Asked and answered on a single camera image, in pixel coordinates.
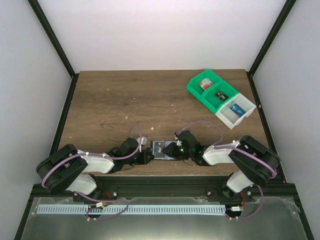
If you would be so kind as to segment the dark green card in bin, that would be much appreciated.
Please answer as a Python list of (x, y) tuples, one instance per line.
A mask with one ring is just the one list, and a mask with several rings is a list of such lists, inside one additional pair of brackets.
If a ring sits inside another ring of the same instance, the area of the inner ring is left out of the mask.
[(226, 101), (229, 97), (222, 91), (219, 91), (217, 92), (215, 95), (214, 95), (218, 100), (224, 102)]

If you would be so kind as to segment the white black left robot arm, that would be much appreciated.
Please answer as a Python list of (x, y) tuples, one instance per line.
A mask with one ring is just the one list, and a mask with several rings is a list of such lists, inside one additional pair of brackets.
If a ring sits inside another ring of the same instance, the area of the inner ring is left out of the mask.
[(146, 165), (154, 159), (151, 148), (141, 149), (147, 139), (128, 137), (107, 153), (89, 153), (67, 144), (36, 167), (41, 186), (52, 195), (64, 191), (93, 193), (98, 184), (90, 173), (113, 174), (125, 165)]

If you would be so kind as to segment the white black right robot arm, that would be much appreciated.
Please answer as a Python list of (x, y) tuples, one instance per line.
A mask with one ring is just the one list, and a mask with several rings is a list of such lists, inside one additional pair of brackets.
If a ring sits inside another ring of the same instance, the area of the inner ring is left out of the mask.
[(210, 167), (218, 164), (235, 164), (238, 171), (226, 181), (226, 188), (233, 193), (267, 184), (277, 175), (281, 160), (272, 150), (255, 138), (245, 135), (229, 144), (202, 145), (189, 131), (175, 133), (175, 141), (155, 143), (156, 159), (192, 160), (197, 166)]

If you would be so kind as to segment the black leather card holder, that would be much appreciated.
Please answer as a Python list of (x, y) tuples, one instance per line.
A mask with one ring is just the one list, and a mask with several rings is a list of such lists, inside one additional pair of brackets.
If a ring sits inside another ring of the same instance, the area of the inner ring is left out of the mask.
[(164, 149), (168, 147), (171, 143), (176, 144), (177, 141), (151, 141), (150, 147), (152, 155), (154, 156), (153, 159), (157, 161), (181, 161), (181, 159), (179, 158), (175, 158), (164, 153)]

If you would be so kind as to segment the black frame post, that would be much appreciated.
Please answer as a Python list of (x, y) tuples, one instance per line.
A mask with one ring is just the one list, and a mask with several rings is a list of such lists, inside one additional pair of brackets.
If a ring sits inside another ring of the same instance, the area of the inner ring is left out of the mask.
[(294, 7), (296, 0), (286, 0), (280, 13), (278, 14), (272, 28), (270, 29), (261, 49), (259, 50), (253, 64), (251, 65), (248, 73), (254, 75), (258, 70), (260, 64), (262, 63), (264, 57), (266, 56), (268, 50), (270, 49), (272, 43), (274, 42), (276, 36), (281, 30), (283, 24), (285, 23), (287, 17), (289, 16), (292, 8)]
[(50, 40), (52, 46), (54, 47), (56, 53), (58, 54), (62, 64), (64, 65), (67, 73), (73, 79), (76, 75), (59, 39), (57, 38), (46, 14), (44, 13), (38, 0), (28, 0), (30, 7), (32, 8), (35, 16), (37, 17), (39, 23), (41, 24), (44, 32), (46, 33), (48, 39)]

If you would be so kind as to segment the green plastic bin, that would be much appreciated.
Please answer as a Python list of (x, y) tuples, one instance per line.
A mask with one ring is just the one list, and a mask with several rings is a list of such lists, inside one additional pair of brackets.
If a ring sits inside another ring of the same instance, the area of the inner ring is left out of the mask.
[(204, 93), (215, 87), (223, 79), (212, 70), (206, 69), (193, 77), (186, 86), (186, 89), (198, 100), (201, 100)]
[(214, 114), (232, 97), (239, 92), (226, 81), (214, 83), (201, 95), (201, 102)]

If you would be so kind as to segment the black frame post right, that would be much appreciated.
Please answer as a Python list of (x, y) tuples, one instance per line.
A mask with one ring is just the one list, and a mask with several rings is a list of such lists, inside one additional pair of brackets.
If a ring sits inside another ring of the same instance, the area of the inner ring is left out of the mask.
[(258, 70), (260, 64), (262, 63), (264, 57), (266, 56), (268, 50), (270, 49), (272, 43), (274, 42), (276, 36), (281, 30), (283, 24), (285, 23), (287, 17), (289, 16), (292, 8), (294, 7), (296, 0), (286, 0), (280, 13), (278, 14), (272, 28), (270, 29), (261, 49), (259, 50), (253, 64), (251, 65), (248, 73), (254, 75)]

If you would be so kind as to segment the red white card in bin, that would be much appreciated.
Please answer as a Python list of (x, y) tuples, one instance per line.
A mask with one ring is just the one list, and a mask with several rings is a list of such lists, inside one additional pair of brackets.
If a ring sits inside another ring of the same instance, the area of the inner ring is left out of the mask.
[(204, 91), (214, 85), (209, 78), (202, 79), (198, 84)]

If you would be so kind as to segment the white plastic bin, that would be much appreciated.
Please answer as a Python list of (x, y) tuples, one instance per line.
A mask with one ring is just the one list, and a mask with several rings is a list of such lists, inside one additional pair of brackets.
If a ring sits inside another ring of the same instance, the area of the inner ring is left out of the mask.
[(244, 118), (250, 116), (257, 106), (238, 93), (225, 101), (215, 115), (230, 129), (238, 126)]

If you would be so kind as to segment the black frame post left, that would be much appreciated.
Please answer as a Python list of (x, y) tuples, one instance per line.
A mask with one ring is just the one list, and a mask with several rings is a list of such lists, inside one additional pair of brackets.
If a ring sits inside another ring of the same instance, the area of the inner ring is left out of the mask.
[(50, 40), (52, 46), (54, 47), (56, 53), (58, 54), (62, 64), (64, 65), (67, 73), (73, 79), (76, 75), (59, 39), (57, 38), (46, 14), (44, 13), (38, 0), (28, 0), (30, 7), (32, 8), (35, 16), (37, 17), (39, 23), (41, 24), (44, 32), (46, 33), (48, 39)]

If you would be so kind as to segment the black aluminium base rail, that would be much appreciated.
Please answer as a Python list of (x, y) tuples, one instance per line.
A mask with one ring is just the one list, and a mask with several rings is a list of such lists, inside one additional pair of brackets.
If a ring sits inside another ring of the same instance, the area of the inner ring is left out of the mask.
[[(112, 199), (126, 198), (173, 198), (205, 197), (209, 202), (223, 204), (236, 203), (242, 200), (242, 194), (231, 193), (225, 187), (228, 176), (95, 176), (101, 193), (109, 193)], [(281, 179), (272, 179), (261, 187), (264, 197), (292, 197), (299, 199), (293, 183), (283, 183)], [(260, 197), (257, 186), (242, 190), (246, 200)], [(52, 195), (48, 190), (35, 184), (30, 199), (35, 197), (72, 197), (68, 191)]]

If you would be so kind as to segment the blue card in bin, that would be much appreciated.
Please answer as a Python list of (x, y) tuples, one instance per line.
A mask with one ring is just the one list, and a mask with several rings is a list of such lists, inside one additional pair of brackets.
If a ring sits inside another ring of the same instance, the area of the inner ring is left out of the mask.
[(243, 110), (238, 104), (234, 103), (229, 107), (238, 117), (242, 117), (246, 111)]

